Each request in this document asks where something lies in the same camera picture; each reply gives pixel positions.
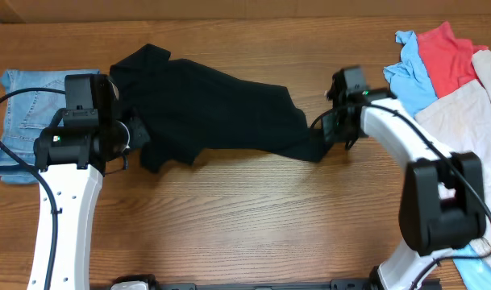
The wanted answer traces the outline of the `black t-shirt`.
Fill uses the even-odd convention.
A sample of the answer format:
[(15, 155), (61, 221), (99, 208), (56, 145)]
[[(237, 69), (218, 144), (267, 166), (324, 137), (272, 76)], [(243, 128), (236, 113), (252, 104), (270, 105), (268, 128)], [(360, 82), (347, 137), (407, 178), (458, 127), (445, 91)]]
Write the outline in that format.
[(110, 67), (123, 99), (150, 137), (140, 163), (150, 172), (204, 149), (255, 149), (318, 163), (329, 151), (286, 87), (245, 81), (152, 44)]

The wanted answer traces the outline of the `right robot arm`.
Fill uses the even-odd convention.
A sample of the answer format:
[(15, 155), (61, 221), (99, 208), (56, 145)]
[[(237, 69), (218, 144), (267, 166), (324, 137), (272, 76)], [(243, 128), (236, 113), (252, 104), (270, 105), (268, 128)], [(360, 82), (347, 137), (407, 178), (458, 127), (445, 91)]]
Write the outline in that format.
[(456, 250), (484, 235), (491, 213), (484, 201), (480, 158), (455, 153), (433, 139), (386, 88), (370, 89), (360, 67), (334, 74), (332, 108), (317, 118), (324, 143), (350, 150), (374, 138), (403, 169), (398, 214), (402, 241), (363, 279), (334, 279), (332, 289), (440, 289), (428, 275)]

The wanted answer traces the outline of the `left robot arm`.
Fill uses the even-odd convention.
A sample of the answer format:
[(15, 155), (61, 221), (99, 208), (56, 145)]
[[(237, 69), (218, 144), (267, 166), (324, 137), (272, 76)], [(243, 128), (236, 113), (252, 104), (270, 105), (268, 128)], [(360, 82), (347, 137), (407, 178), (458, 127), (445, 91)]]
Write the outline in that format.
[(109, 76), (68, 75), (65, 107), (35, 141), (40, 214), (30, 289), (89, 288), (94, 210), (106, 164), (150, 139), (135, 113), (123, 114)]

